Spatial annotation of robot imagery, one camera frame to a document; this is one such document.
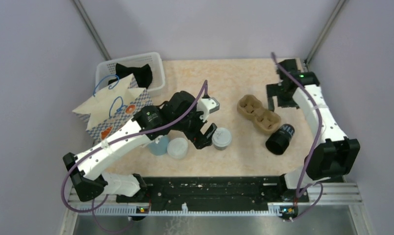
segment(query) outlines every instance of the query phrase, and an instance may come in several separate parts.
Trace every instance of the speckled table surface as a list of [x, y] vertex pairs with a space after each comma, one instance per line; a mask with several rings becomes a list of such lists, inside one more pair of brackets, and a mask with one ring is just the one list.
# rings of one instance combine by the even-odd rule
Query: speckled table surface
[[[236, 110], [238, 100], [246, 94], [255, 95], [267, 107], [266, 84], [279, 80], [271, 59], [164, 61], [163, 64], [166, 86], [161, 96], [153, 97], [154, 103], [169, 100], [181, 90], [197, 95], [207, 79], [209, 95], [221, 105], [219, 111], [209, 116], [205, 128], [213, 122], [218, 127], [229, 129], [233, 137], [231, 145], [223, 151], [213, 146], [196, 150], [189, 142], [188, 154], [182, 160], [173, 159], [168, 154], [157, 157], [147, 148], [138, 147], [110, 166], [108, 172], [160, 177], [259, 176], [281, 175], [303, 164], [313, 136], [301, 110], [275, 109], [282, 118], [282, 124], [289, 123], [295, 128], [291, 144], [281, 156], [265, 148], [268, 136], [259, 133], [252, 122]], [[173, 139], [184, 135], [171, 131], [169, 137]]]

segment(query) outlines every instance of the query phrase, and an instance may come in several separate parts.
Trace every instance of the gray wall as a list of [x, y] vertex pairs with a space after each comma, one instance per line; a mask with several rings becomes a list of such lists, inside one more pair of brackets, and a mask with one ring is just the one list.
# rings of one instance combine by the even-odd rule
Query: gray wall
[[337, 123], [361, 144], [356, 181], [378, 234], [394, 234], [394, 0], [351, 0], [312, 63]]
[[337, 0], [81, 0], [113, 58], [306, 57]]
[[58, 233], [61, 157], [91, 145], [71, 110], [101, 61], [69, 0], [0, 0], [0, 235]]

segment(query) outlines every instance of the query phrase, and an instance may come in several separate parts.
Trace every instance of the cable tie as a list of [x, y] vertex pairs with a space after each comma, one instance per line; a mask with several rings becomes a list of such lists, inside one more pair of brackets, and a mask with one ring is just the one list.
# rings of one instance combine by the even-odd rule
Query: cable tie
[[100, 142], [100, 145], [102, 149], [105, 150], [109, 155], [114, 153], [112, 148], [109, 146], [109, 142], [107, 141], [107, 139], [102, 140], [102, 142]]
[[316, 109], [328, 109], [328, 106], [326, 104], [317, 104], [316, 106], [313, 106], [311, 110], [316, 110]]

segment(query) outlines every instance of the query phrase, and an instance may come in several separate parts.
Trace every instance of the gray cup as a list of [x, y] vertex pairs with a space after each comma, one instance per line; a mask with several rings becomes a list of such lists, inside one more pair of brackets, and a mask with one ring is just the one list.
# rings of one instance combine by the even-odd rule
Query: gray cup
[[225, 150], [232, 143], [232, 134], [226, 128], [220, 127], [214, 132], [211, 140], [217, 150]]

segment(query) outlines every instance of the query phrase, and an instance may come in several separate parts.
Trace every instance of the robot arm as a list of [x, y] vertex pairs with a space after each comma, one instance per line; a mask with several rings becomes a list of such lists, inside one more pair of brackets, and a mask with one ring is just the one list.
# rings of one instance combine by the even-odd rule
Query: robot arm
[[[279, 64], [304, 86], [317, 105], [314, 106], [302, 89], [283, 72], [278, 71], [281, 82], [267, 85], [269, 109], [274, 110], [273, 96], [277, 97], [279, 107], [300, 108], [313, 135], [317, 133], [319, 124], [316, 109], [320, 110], [322, 116], [321, 134], [307, 166], [301, 188], [316, 181], [348, 174], [360, 150], [359, 142], [356, 139], [349, 139], [334, 120], [323, 98], [320, 82], [313, 72], [298, 71], [295, 59], [284, 60]], [[297, 187], [302, 168], [301, 166], [283, 175], [287, 189]]]
[[195, 98], [188, 92], [175, 93], [170, 101], [161, 106], [146, 106], [138, 111], [134, 117], [122, 126], [117, 132], [103, 140], [101, 143], [74, 155], [68, 153], [63, 161], [69, 170], [75, 163], [94, 149], [101, 148], [85, 161], [80, 163], [71, 174], [73, 186], [81, 201], [89, 201], [101, 194], [118, 194], [133, 196], [141, 187], [146, 187], [138, 174], [117, 175], [104, 172], [113, 162], [129, 153], [132, 149], [157, 140], [160, 136], [168, 134], [171, 130], [181, 131], [194, 144], [197, 149], [202, 149], [212, 144], [211, 137], [217, 126], [212, 123], [207, 131], [201, 133], [201, 128], [207, 123], [210, 113], [220, 108], [216, 99], [205, 95], [182, 120], [169, 128], [117, 141], [127, 135], [140, 133], [169, 124], [180, 117], [191, 106]]

